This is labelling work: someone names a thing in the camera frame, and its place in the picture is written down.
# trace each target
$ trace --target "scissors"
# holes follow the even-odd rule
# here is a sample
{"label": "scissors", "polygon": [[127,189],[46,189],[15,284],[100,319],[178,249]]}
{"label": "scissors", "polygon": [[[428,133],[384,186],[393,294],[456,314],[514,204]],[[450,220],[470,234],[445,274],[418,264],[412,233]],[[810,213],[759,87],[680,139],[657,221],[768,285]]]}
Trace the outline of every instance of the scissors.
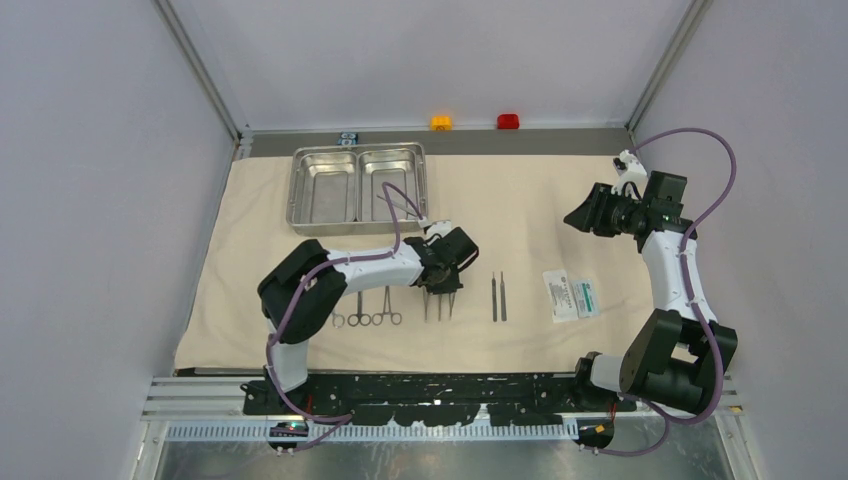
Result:
{"label": "scissors", "polygon": [[371,315],[367,313],[362,313],[362,292],[356,293],[356,313],[351,313],[349,317],[347,317],[347,324],[351,327],[355,327],[357,325],[362,325],[363,327],[367,327],[371,325]]}
{"label": "scissors", "polygon": [[392,325],[400,325],[403,321],[403,315],[398,312],[392,312],[392,294],[390,293],[388,285],[386,286],[386,293],[383,295],[383,311],[381,313],[374,314],[374,325],[379,325],[383,323],[386,317],[389,317],[389,321],[392,322]]}
{"label": "scissors", "polygon": [[338,313],[336,313],[335,310],[333,310],[332,321],[333,321],[334,327],[336,327],[336,328],[344,327],[344,315],[339,315]]}

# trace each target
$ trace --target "white wall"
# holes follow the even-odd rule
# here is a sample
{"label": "white wall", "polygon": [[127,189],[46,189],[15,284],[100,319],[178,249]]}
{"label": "white wall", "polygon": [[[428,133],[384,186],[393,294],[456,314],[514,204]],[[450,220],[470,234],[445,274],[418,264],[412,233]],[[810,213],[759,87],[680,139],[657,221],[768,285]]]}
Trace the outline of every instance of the white wall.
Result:
{"label": "white wall", "polygon": [[0,7],[0,478],[126,471],[231,141],[138,0]]}
{"label": "white wall", "polygon": [[[732,371],[771,478],[845,478],[845,18],[839,0],[716,0],[637,132],[702,126],[738,154],[699,268],[738,331]],[[721,146],[692,134],[643,156],[689,177],[689,215],[727,178]]]}
{"label": "white wall", "polygon": [[174,0],[253,129],[623,125],[689,0]]}

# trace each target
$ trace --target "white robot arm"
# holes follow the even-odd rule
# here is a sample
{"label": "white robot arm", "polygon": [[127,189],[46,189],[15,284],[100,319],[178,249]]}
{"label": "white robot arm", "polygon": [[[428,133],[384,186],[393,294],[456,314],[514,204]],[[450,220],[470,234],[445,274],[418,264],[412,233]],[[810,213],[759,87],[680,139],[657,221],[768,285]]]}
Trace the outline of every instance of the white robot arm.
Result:
{"label": "white robot arm", "polygon": [[[477,245],[461,228],[451,228],[449,221],[427,222],[424,233],[423,238],[406,238],[391,257],[338,263],[317,274],[295,306],[280,342],[271,347],[271,362],[284,392],[306,381],[309,338],[324,326],[341,297],[384,286],[418,286],[438,294],[462,288],[459,273],[477,258]],[[271,332],[279,327],[303,276],[316,265],[385,252],[386,248],[325,250],[317,240],[301,243],[259,284]]]}
{"label": "white robot arm", "polygon": [[[622,157],[613,162],[618,184],[596,183],[586,201],[564,222],[600,237],[633,235],[651,277],[654,312],[623,356],[590,352],[581,358],[576,368],[578,380],[589,389],[637,395],[697,414],[712,397],[715,362],[687,296],[680,255],[688,257],[693,301],[716,337],[725,371],[736,350],[736,332],[716,323],[704,298],[695,261],[697,236],[680,251],[683,234],[692,224],[680,216],[686,178],[651,172],[643,195],[634,188],[636,198],[631,198],[624,195],[625,184],[639,185],[646,173],[629,152],[622,152]],[[672,358],[676,346],[687,347],[696,360]]]}

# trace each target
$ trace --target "red light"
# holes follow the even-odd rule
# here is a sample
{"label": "red light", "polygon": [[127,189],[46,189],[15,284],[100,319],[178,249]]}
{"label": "red light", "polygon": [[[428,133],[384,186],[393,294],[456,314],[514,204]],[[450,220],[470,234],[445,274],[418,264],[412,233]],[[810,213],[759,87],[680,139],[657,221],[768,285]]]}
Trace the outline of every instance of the red light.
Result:
{"label": "red light", "polygon": [[515,130],[518,126],[518,115],[514,113],[498,115],[498,130]]}

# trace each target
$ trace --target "stainless steel tray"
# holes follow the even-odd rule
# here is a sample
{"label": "stainless steel tray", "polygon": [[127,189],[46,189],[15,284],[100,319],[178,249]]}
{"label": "stainless steel tray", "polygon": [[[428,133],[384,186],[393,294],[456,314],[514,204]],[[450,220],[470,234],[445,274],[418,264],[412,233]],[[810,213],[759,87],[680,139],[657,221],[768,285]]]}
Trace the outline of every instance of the stainless steel tray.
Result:
{"label": "stainless steel tray", "polygon": [[[418,143],[307,147],[294,152],[286,221],[300,235],[392,232],[383,182],[397,185],[427,213],[427,169]],[[399,195],[392,200],[405,202]],[[396,209],[402,231],[414,215]]]}

